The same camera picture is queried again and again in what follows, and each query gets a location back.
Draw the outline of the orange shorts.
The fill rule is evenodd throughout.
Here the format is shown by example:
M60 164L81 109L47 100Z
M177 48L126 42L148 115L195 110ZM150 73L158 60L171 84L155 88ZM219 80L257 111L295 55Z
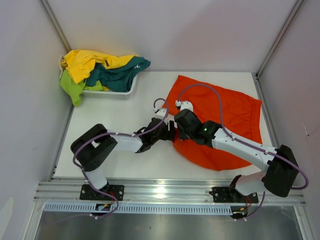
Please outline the orange shorts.
M231 132L257 143L262 142L260 116L262 102L244 93L179 75L167 98L169 113L176 115L177 100L189 101L202 121L223 123ZM188 161L214 171L235 170L250 163L228 152L175 138L174 149Z

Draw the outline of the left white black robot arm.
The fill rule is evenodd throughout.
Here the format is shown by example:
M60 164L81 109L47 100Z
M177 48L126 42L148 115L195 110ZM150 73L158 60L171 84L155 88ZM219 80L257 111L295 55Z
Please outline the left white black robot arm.
M151 119L148 126L133 134L110 132L99 123L75 140L70 150L74 154L74 164L80 167L86 180L92 185L91 194L97 200L103 200L108 196L109 182L101 165L111 152L143 153L160 140L173 141L175 135L173 120L164 122L156 117Z

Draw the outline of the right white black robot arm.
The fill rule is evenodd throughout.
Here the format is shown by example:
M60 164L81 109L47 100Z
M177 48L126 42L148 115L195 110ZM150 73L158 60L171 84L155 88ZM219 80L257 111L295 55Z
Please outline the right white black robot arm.
M189 109L181 110L174 121L181 140L192 140L200 146L230 153L259 168L259 172L233 179L228 189L232 201L239 202L252 193L263 191L286 198L293 189L299 171L288 146L275 148L254 142L214 121L201 122Z

